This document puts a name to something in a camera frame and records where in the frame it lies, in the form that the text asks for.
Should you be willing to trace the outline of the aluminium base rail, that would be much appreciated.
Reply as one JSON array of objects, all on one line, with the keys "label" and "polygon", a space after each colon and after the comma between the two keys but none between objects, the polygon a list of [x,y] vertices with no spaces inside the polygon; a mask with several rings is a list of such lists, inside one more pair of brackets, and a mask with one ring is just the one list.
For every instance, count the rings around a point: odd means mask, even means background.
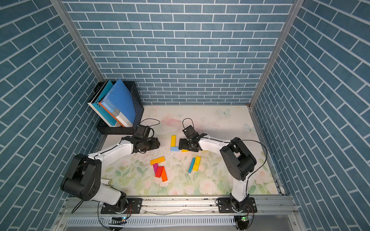
[{"label": "aluminium base rail", "polygon": [[220,196],[134,196],[131,213],[102,214],[102,205],[89,201],[76,208],[69,198],[54,231],[303,231],[291,196],[255,195],[252,205],[237,213]]}]

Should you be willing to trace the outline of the floral table mat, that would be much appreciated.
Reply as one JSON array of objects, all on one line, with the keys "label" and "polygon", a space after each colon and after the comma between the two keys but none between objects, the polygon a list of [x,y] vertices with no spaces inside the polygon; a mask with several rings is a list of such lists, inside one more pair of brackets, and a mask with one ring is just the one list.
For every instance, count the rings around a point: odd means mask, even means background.
[{"label": "floral table mat", "polygon": [[[241,138],[257,160],[248,184],[250,194],[279,194],[274,171],[265,161],[266,155],[256,134],[248,107],[231,105],[158,105],[145,106],[143,124],[154,129],[159,149],[125,156],[102,170],[102,178],[112,188],[128,195],[228,195],[233,186],[220,154],[208,152],[171,152],[171,136],[184,138],[183,128],[192,125],[198,133],[219,140]],[[192,158],[201,157],[198,171],[188,169]],[[165,167],[168,180],[156,178],[150,161],[165,157],[158,163]]]}]

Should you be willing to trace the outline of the orange-yellow long block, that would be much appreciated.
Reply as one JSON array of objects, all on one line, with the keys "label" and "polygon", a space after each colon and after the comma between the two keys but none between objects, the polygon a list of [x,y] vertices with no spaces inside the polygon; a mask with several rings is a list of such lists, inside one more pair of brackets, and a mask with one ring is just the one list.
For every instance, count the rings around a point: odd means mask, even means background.
[{"label": "orange-yellow long block", "polygon": [[151,160],[150,165],[152,166],[154,164],[162,163],[164,161],[165,161],[165,157],[159,157],[159,158]]}]

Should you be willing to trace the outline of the red block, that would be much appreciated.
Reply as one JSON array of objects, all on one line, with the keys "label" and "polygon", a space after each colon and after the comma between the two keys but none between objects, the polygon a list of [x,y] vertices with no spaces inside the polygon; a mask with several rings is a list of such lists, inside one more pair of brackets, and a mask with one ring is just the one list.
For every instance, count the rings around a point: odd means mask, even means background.
[{"label": "red block", "polygon": [[155,174],[155,177],[156,177],[156,178],[161,178],[161,176],[162,176],[162,172],[163,172],[163,169],[164,169],[164,167],[163,167],[163,166],[159,166],[159,167],[157,168],[157,171],[156,171],[156,174]]}]

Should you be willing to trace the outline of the blue book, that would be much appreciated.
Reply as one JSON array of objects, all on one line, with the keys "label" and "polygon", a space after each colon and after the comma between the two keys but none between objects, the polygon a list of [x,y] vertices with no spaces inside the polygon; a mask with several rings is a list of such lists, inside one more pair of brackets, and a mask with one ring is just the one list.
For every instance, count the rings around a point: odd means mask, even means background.
[{"label": "blue book", "polygon": [[109,111],[122,127],[132,127],[136,113],[133,97],[122,80],[118,80],[105,98],[102,105]]}]

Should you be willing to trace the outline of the magenta block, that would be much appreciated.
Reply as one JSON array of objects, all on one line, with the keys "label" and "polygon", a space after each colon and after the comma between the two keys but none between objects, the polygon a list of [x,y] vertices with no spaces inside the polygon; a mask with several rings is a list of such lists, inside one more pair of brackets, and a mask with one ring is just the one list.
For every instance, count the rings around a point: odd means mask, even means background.
[{"label": "magenta block", "polygon": [[154,173],[157,173],[158,167],[159,167],[158,163],[153,164]]}]

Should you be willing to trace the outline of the light blue short block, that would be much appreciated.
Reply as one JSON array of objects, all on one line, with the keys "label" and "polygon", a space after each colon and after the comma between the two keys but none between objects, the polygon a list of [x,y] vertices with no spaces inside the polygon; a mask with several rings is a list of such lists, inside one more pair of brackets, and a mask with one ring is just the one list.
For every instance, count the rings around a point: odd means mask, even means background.
[{"label": "light blue short block", "polygon": [[177,146],[175,146],[175,147],[170,147],[170,151],[171,152],[179,152],[180,150],[178,149]]}]

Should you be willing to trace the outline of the black mesh file basket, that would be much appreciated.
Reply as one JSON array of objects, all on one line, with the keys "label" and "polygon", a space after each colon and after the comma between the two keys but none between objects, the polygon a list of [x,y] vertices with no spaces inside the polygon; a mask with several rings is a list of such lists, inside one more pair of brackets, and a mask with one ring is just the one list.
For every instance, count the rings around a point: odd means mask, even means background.
[{"label": "black mesh file basket", "polygon": [[104,135],[131,135],[139,125],[144,107],[132,81],[99,82],[88,105],[100,117],[97,129]]}]

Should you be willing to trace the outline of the orange block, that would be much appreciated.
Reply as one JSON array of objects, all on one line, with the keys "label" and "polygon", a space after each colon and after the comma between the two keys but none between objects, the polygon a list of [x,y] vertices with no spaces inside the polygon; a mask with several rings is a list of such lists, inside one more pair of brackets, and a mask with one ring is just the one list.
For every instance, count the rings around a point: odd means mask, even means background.
[{"label": "orange block", "polygon": [[166,182],[168,180],[165,167],[162,167],[161,178],[163,182]]}]

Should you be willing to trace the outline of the teal book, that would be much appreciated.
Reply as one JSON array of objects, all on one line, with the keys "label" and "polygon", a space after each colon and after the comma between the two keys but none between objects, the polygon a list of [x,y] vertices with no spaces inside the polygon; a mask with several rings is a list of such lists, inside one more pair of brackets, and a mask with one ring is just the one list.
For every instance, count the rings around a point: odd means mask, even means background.
[{"label": "teal book", "polygon": [[88,101],[88,105],[101,117],[101,119],[109,127],[120,127],[121,124],[115,119],[115,117],[106,110],[102,105],[101,101],[109,93],[113,83],[110,80],[106,80],[104,83],[99,83],[94,90],[93,97]]}]

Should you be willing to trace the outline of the teal long block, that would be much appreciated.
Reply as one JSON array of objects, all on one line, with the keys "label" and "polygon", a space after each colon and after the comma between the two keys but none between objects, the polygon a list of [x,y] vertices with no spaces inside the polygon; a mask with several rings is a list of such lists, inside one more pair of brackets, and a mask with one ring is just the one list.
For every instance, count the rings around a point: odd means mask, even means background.
[{"label": "teal long block", "polygon": [[189,169],[188,169],[188,173],[191,173],[191,172],[192,172],[192,170],[193,170],[193,166],[194,166],[194,164],[195,164],[195,160],[196,160],[196,158],[195,158],[195,157],[194,157],[194,158],[192,158],[192,161],[191,161],[190,166],[189,166]]}]

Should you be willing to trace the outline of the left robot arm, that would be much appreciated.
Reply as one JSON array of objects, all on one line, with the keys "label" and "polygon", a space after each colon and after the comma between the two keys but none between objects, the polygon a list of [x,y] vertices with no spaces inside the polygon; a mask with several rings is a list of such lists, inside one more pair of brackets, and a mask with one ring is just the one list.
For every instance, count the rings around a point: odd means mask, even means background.
[{"label": "left robot arm", "polygon": [[61,190],[81,201],[96,201],[111,206],[114,213],[129,212],[126,193],[102,183],[102,170],[133,153],[146,153],[160,147],[158,138],[150,126],[138,125],[132,136],[121,140],[106,149],[89,155],[73,157],[61,182]]}]

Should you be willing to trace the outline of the bright yellow long block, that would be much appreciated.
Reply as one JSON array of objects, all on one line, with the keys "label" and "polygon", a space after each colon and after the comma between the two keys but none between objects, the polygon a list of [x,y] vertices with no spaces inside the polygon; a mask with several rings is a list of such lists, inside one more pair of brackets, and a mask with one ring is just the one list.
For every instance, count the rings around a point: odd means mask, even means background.
[{"label": "bright yellow long block", "polygon": [[201,157],[197,156],[195,158],[195,162],[194,162],[194,165],[193,165],[193,170],[194,171],[198,171],[199,165],[200,165],[200,161],[201,161]]}]

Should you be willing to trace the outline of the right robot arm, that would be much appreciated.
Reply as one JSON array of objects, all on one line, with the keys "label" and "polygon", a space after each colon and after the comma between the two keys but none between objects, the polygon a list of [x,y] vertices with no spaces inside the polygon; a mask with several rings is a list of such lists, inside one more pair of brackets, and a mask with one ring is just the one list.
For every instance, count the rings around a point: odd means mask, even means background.
[{"label": "right robot arm", "polygon": [[191,152],[209,151],[220,154],[229,174],[233,177],[233,188],[229,197],[219,197],[215,203],[219,213],[256,213],[255,199],[248,193],[250,177],[259,169],[257,160],[244,144],[244,140],[219,140],[205,133],[199,134],[192,125],[183,129],[185,138],[179,140],[178,149]]}]

